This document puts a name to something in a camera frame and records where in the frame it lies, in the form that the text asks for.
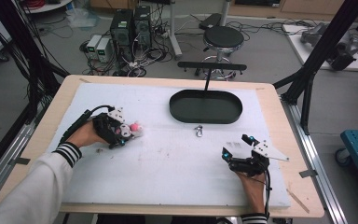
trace striped sleeve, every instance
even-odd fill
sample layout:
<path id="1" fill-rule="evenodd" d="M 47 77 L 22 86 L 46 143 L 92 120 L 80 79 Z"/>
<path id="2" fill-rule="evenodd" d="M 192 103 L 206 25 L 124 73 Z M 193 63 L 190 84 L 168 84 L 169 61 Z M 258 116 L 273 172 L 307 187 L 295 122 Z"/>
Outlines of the striped sleeve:
<path id="1" fill-rule="evenodd" d="M 70 142 L 61 143 L 53 153 L 62 155 L 72 168 L 82 157 L 79 148 Z"/>
<path id="2" fill-rule="evenodd" d="M 263 213 L 242 215 L 242 224 L 267 224 L 267 217 Z"/>

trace hand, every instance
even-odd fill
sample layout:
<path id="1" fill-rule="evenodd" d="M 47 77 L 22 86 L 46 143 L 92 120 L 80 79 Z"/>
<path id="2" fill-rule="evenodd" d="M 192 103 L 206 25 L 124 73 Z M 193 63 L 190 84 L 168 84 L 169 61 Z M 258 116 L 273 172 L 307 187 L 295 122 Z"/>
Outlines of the hand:
<path id="1" fill-rule="evenodd" d="M 248 196 L 249 203 L 252 206 L 254 213 L 264 213 L 264 188 L 265 188 L 265 174 L 255 175 L 252 177 L 247 176 L 246 173 L 236 172 L 237 176 L 240 178 L 242 187 L 245 190 L 246 195 Z"/>
<path id="2" fill-rule="evenodd" d="M 87 123 L 77 129 L 66 141 L 77 147 L 86 147 L 96 142 L 108 144 L 95 132 L 92 121 L 87 121 Z"/>

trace black tray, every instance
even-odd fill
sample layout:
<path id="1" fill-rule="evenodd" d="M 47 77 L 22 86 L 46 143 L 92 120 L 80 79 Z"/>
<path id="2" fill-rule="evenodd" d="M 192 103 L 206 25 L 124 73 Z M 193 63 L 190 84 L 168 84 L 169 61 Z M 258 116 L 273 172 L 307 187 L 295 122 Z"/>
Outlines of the black tray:
<path id="1" fill-rule="evenodd" d="M 170 112 L 184 123 L 229 124 L 240 118 L 242 102 L 227 91 L 183 90 L 171 97 Z"/>

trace gray floor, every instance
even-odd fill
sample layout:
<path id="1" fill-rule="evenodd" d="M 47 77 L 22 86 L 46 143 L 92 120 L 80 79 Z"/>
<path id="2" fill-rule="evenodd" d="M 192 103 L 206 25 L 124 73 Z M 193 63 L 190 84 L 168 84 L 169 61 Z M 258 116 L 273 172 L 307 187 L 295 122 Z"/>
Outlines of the gray floor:
<path id="1" fill-rule="evenodd" d="M 64 17 L 64 12 L 56 10 L 39 14 L 34 19 L 38 25 L 42 25 L 39 22 L 58 21 L 62 17 Z M 192 17 L 177 19 L 177 27 L 193 20 Z M 272 22 L 271 20 L 244 18 L 230 18 L 229 20 L 255 26 Z M 55 23 L 53 25 L 54 34 L 49 33 L 42 36 L 42 40 L 66 70 L 71 74 L 82 74 L 88 67 L 84 54 L 79 51 L 80 44 L 89 40 L 92 34 L 106 32 L 110 26 L 110 20 L 100 19 L 97 27 L 74 28 L 72 31 L 65 26 L 66 24 L 66 20 Z M 186 27 L 197 27 L 197 23 L 189 22 Z M 202 30 L 186 29 L 182 32 L 201 33 Z M 256 34 L 249 34 L 249 36 L 250 40 L 230 57 L 234 63 L 245 63 L 248 69 L 242 76 L 237 76 L 232 81 L 274 83 L 293 74 L 301 67 L 286 36 L 267 30 L 261 30 Z M 178 35 L 177 39 L 184 53 L 181 61 L 200 61 L 212 54 L 202 51 L 204 45 L 201 35 Z M 194 76 L 193 70 L 188 69 L 187 72 L 184 72 L 183 69 L 176 66 L 176 63 L 175 60 L 172 60 L 167 63 L 152 64 L 146 67 L 145 78 L 200 79 Z M 21 76 L 13 61 L 0 62 L 0 140 L 27 104 L 26 88 L 26 80 Z M 287 87 L 278 89 L 278 93 L 283 93 L 286 89 Z M 341 168 L 334 160 L 335 151 L 344 147 L 339 134 L 347 129 L 358 129 L 358 72 L 321 70 L 314 80 L 310 109 L 310 135 L 348 223 L 357 224 L 358 171 L 354 166 Z M 80 223 L 78 220 L 75 221 L 76 216 L 78 215 L 71 216 L 74 221 L 70 223 Z M 79 219 L 90 223 L 92 215 Z M 164 222 L 167 222 L 166 217 L 155 223 Z M 62 223 L 62 214 L 56 223 Z M 296 218 L 295 223 L 327 224 L 331 223 L 331 220 L 328 215 L 325 215 L 321 218 Z"/>

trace wooden table frame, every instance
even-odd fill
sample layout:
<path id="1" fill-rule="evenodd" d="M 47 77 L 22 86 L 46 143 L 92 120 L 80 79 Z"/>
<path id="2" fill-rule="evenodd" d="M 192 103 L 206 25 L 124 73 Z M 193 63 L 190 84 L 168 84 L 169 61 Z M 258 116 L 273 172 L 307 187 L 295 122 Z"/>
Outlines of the wooden table frame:
<path id="1" fill-rule="evenodd" d="M 69 104 L 81 83 L 131 84 L 145 86 L 184 87 L 202 89 L 203 80 L 135 78 L 135 77 L 90 77 L 73 75 L 65 79 L 36 128 L 22 158 L 31 159 L 28 165 L 17 164 L 0 191 L 0 202 L 17 186 L 28 173 L 32 162 L 46 151 Z M 284 183 L 289 195 L 289 208 L 270 208 L 272 217 L 322 217 L 324 210 L 310 177 L 302 178 L 300 172 L 308 170 L 296 142 L 289 121 L 283 111 L 277 92 L 271 84 L 248 82 L 211 81 L 210 88 L 255 90 L 272 144 L 290 157 L 290 161 L 279 161 Z M 238 206 L 182 206 L 140 204 L 89 204 L 63 203 L 62 212 L 116 213 L 145 215 L 189 215 L 189 216 L 239 216 L 249 212 L 248 207 Z"/>

